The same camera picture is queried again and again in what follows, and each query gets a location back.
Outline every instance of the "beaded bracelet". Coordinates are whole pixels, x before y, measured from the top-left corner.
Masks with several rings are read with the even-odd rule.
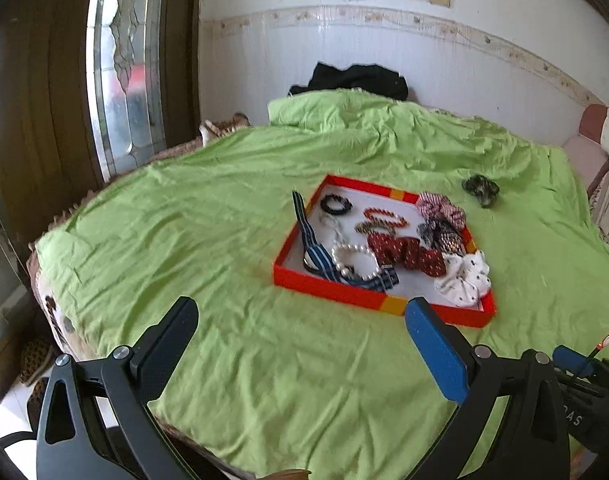
[[[394,228],[402,229],[403,227],[406,227],[409,225],[409,222],[406,221],[405,218],[401,217],[400,215],[396,215],[396,213],[393,213],[391,211],[387,211],[386,209],[370,207],[368,209],[365,209],[364,215],[369,220],[372,220],[372,221],[379,220]],[[389,220],[383,220],[381,218],[374,217],[374,215],[389,216],[389,218],[395,218],[397,220],[397,222],[390,222]]]
[[[331,202],[331,200],[340,203],[342,205],[342,209],[333,209],[329,207],[329,202]],[[320,209],[322,209],[325,213],[334,216],[346,215],[349,211],[351,211],[352,207],[353,204],[340,195],[325,195],[325,197],[320,200]]]
[[[383,229],[387,231],[390,235],[395,236],[395,228],[384,220],[380,220],[376,218],[374,220],[367,220],[366,222],[360,222],[356,224],[356,232],[361,235],[370,235],[372,233],[377,233],[376,229]]]
[[[376,255],[374,254],[374,251],[369,249],[369,247],[365,245],[336,244],[331,249],[331,259],[333,260],[336,269],[338,269],[341,272],[342,276],[344,276],[345,278],[350,277],[354,273],[352,272],[352,269],[349,269],[346,264],[341,262],[341,253],[343,252],[364,253],[367,256],[371,256],[373,258],[376,270],[374,270],[374,272],[367,276],[360,276],[360,278],[362,278],[366,282],[368,282],[369,280],[373,280],[382,272],[382,270],[380,269],[380,265],[378,265],[378,261],[376,259]]]

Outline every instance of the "black cloth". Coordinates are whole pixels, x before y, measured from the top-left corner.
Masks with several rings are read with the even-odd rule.
[[[292,86],[289,94],[338,88],[361,88],[372,94],[400,101],[406,101],[409,96],[405,78],[380,65],[352,65],[347,70],[338,70],[324,63],[318,63],[313,70],[309,86]]]

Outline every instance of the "bed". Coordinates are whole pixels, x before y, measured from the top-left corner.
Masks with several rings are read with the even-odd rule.
[[[151,405],[188,442],[257,476],[299,467],[393,480],[450,417],[400,317],[272,284],[291,190],[308,196],[328,173],[444,193],[466,210],[499,310],[485,329],[463,329],[472,344],[511,357],[559,344],[589,352],[609,332],[609,246],[563,150],[365,92],[310,92],[269,113],[270,126],[90,197],[30,260],[57,340],[80,359],[133,344],[177,297],[195,298],[196,336]],[[501,187],[492,209],[461,189],[473,173]]]

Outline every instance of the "red bead bracelet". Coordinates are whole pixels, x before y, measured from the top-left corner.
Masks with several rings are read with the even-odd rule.
[[[406,221],[406,219],[404,219],[400,215],[396,215],[396,213],[387,211],[386,209],[378,209],[376,207],[370,207],[368,209],[365,209],[364,215],[366,218],[368,218],[371,221],[379,220],[387,225],[390,225],[393,228],[403,228],[403,227],[406,227],[407,225],[409,225],[409,222]],[[391,222],[389,220],[383,220],[381,218],[376,218],[376,217],[374,217],[374,215],[388,216],[389,218],[395,218],[397,220],[397,222]]]

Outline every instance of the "pink striped scrunchie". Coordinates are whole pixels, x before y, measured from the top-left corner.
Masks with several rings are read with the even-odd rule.
[[[444,195],[422,192],[416,207],[425,220],[446,220],[458,231],[467,223],[467,215],[461,207],[455,206]]]

